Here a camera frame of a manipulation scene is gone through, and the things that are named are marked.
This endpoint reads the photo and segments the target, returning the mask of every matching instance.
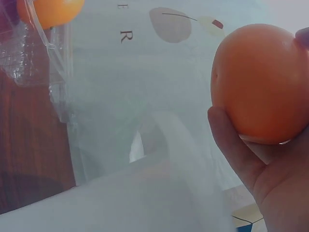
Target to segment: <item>blue pattern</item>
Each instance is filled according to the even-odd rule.
[[[247,226],[242,226],[238,227],[237,231],[238,232],[251,232],[253,224],[247,225]]]

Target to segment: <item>clear plastic container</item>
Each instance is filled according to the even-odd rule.
[[[33,0],[24,1],[31,25],[19,19],[16,0],[0,1],[0,68],[21,87],[49,86],[51,101],[65,122],[65,79],[72,75],[70,25],[43,30]]]

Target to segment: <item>wooden table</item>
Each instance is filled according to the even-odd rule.
[[[0,72],[0,214],[74,186],[67,128],[48,87],[18,87]]]

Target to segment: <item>orange fruit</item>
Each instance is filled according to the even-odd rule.
[[[215,55],[211,99],[226,110],[242,139],[288,141],[309,123],[309,53],[284,29],[239,28]]]
[[[82,10],[85,0],[35,0],[36,14],[43,29],[59,26],[72,21]],[[20,19],[33,25],[33,19],[26,0],[17,0]]]

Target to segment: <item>skin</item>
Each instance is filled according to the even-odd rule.
[[[309,28],[296,33],[309,49]],[[268,232],[309,231],[309,126],[284,145],[260,145],[240,139],[221,108],[208,120],[216,144],[254,196]]]

